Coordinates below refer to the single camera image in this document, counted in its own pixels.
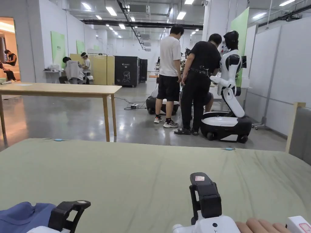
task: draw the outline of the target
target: concrete floor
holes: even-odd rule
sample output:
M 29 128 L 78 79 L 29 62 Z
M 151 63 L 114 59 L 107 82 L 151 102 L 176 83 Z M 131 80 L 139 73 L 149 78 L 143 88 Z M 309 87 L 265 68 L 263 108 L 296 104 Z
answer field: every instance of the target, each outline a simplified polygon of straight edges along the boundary
M 130 102 L 145 101 L 156 87 L 155 79 L 141 83 L 137 88 L 122 88 L 116 94 Z M 126 143 L 246 148 L 284 151 L 286 140 L 270 130 L 252 130 L 246 144 L 208 141 L 202 135 L 174 135 L 173 129 L 154 124 L 154 115 L 146 109 L 126 111 L 127 103 L 116 99 L 117 137 L 114 138 L 111 101 L 109 100 L 110 140 Z M 68 98 L 23 96 L 4 100 L 4 116 L 8 146 L 27 138 L 57 138 L 105 141 L 103 103 L 97 98 Z M 217 110 L 215 103 L 212 109 Z M 181 124 L 178 113 L 174 120 Z M 0 150 L 5 149 L 1 134 Z

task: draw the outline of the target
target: table leg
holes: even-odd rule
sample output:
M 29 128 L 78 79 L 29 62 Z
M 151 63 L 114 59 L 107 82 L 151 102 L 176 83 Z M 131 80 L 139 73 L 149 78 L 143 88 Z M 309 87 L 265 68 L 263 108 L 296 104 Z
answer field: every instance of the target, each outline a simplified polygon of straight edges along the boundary
M 7 146 L 7 132 L 6 132 L 6 130 L 5 130 L 2 95 L 0 95 L 0 119 L 1 119 L 1 127 L 2 127 L 3 141 L 4 141 L 5 146 Z
M 117 136 L 117 125 L 116 125 L 116 106 L 114 103 L 114 95 L 111 95 L 111 107 L 112 107 L 112 121 L 114 123 L 114 136 Z
M 107 142 L 110 142 L 107 95 L 103 95 L 103 104 L 104 104 L 104 117 L 105 117 L 106 141 L 107 141 Z

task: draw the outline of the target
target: wooden table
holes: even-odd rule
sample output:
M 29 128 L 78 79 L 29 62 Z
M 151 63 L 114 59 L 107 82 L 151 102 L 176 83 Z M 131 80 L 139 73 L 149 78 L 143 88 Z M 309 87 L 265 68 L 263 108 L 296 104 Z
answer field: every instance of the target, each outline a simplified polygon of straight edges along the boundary
M 62 97 L 90 97 L 103 98 L 104 117 L 106 128 L 106 140 L 109 137 L 107 96 L 111 95 L 112 119 L 114 124 L 114 136 L 117 136 L 114 94 L 121 86 L 103 85 L 75 85 L 75 84 L 51 84 L 51 83 L 12 83 L 0 85 L 0 118 L 4 142 L 7 142 L 5 130 L 2 95 L 34 95 L 34 96 L 62 96 Z

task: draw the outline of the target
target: black t-shirt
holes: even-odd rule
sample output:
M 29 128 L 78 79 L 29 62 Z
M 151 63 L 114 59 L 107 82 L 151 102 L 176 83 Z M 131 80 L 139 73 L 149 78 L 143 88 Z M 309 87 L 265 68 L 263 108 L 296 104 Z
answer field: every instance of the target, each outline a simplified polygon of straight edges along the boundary
M 199 70 L 200 66 L 204 66 L 210 73 L 220 68 L 220 53 L 211 42 L 199 41 L 194 45 L 190 53 L 195 55 L 190 68 Z

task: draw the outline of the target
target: black cabinet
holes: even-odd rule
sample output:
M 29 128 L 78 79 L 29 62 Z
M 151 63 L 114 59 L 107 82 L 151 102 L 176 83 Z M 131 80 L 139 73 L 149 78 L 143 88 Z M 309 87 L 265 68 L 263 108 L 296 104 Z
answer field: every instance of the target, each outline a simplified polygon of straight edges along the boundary
M 114 57 L 114 84 L 136 87 L 139 83 L 140 58 Z
M 147 71 L 148 71 L 148 60 L 140 59 L 140 75 L 139 75 L 140 82 L 147 81 Z

